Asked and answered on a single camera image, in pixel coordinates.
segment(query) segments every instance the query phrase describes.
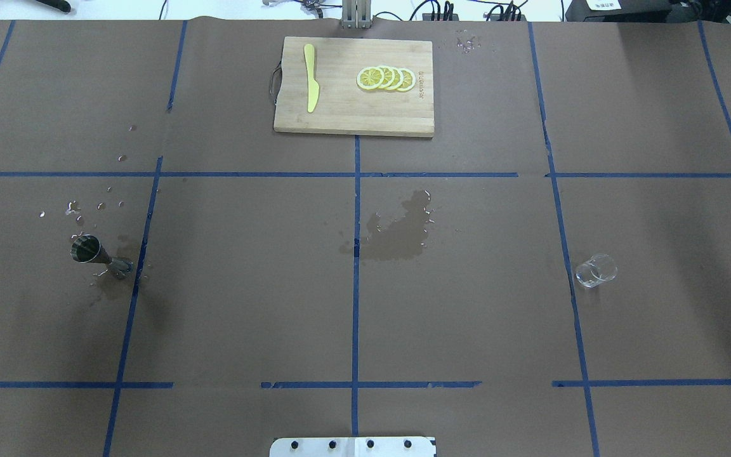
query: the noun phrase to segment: gray table surface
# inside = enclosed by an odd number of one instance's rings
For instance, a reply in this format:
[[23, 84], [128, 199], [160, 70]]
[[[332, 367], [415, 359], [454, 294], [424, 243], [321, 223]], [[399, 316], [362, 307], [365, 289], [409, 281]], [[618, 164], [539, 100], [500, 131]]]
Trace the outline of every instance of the gray table surface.
[[[435, 137], [273, 132], [284, 36], [433, 41]], [[0, 456], [354, 434], [731, 455], [731, 26], [0, 22]]]

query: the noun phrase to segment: clear glass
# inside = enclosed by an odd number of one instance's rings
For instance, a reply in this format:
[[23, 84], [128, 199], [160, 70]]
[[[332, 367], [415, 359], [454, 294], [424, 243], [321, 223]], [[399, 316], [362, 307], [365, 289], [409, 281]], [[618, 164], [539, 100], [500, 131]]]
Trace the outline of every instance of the clear glass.
[[594, 254], [589, 260], [581, 263], [574, 273], [577, 281], [588, 288], [597, 287], [617, 277], [617, 264], [607, 254]]

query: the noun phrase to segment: sliced citrus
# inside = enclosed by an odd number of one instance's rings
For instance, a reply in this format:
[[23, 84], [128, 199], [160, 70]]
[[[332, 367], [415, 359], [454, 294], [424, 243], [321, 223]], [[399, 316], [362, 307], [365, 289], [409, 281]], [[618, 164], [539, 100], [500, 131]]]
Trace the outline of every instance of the sliced citrus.
[[357, 86], [364, 90], [374, 90], [383, 83], [385, 73], [380, 67], [365, 67], [357, 73]]
[[402, 73], [402, 84], [397, 87], [397, 92], [408, 92], [416, 85], [416, 75], [409, 69], [398, 69]]
[[394, 84], [394, 78], [395, 74], [392, 72], [393, 67], [389, 67], [388, 65], [380, 65], [379, 68], [383, 70], [383, 82], [379, 85], [380, 89], [385, 89], [386, 87], [391, 86], [391, 84]]
[[402, 81], [404, 81], [405, 79], [404, 73], [401, 72], [400, 69], [397, 69], [396, 67], [391, 67], [391, 71], [394, 73], [394, 84], [386, 87], [385, 90], [397, 89], [398, 87], [402, 86]]

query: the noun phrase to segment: white metal plate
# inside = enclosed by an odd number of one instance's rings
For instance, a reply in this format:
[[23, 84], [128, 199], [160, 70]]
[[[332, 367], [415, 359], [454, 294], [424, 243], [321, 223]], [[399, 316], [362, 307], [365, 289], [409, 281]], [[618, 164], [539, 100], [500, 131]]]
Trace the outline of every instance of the white metal plate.
[[433, 437], [277, 439], [270, 446], [270, 457], [435, 457], [435, 443]]

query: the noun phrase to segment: white bracket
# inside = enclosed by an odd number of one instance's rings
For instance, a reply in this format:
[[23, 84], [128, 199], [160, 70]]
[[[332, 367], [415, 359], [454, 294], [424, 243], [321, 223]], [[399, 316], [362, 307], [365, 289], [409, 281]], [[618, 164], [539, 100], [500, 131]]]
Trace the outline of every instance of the white bracket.
[[371, 0], [343, 0], [340, 25], [344, 29], [370, 29]]
[[270, 457], [436, 457], [433, 437], [277, 439]]

